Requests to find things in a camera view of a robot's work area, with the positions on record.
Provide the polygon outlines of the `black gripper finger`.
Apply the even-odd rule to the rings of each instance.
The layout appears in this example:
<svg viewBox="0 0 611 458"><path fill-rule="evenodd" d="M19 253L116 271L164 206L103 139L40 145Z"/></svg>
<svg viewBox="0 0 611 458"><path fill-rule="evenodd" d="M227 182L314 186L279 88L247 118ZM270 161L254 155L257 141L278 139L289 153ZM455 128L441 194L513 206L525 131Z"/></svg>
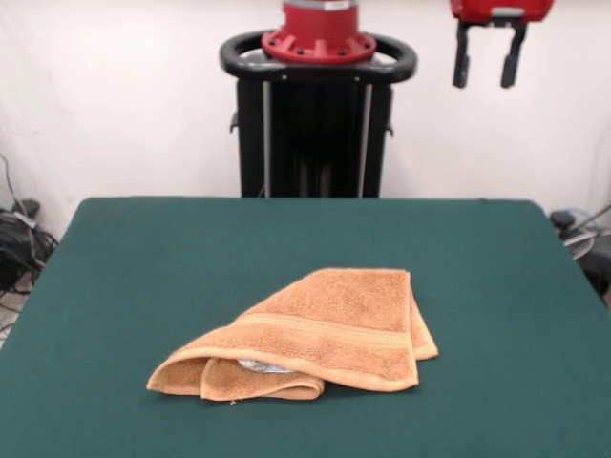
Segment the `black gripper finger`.
<svg viewBox="0 0 611 458"><path fill-rule="evenodd" d="M470 70L469 30L474 23L459 21L456 30L456 53L453 70L453 85L464 89L468 83Z"/></svg>
<svg viewBox="0 0 611 458"><path fill-rule="evenodd" d="M516 74L521 54L522 44L526 38L527 25L513 23L514 37L512 39L508 54L505 56L500 86L503 89L510 89L516 83Z"/></svg>

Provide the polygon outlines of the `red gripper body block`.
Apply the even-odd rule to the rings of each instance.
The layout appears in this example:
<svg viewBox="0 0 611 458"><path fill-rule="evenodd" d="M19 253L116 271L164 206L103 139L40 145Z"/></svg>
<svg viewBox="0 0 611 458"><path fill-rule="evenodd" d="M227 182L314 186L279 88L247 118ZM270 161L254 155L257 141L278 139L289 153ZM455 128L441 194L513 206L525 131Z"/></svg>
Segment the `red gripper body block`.
<svg viewBox="0 0 611 458"><path fill-rule="evenodd" d="M453 17L470 25L541 22L554 0L452 0Z"/></svg>

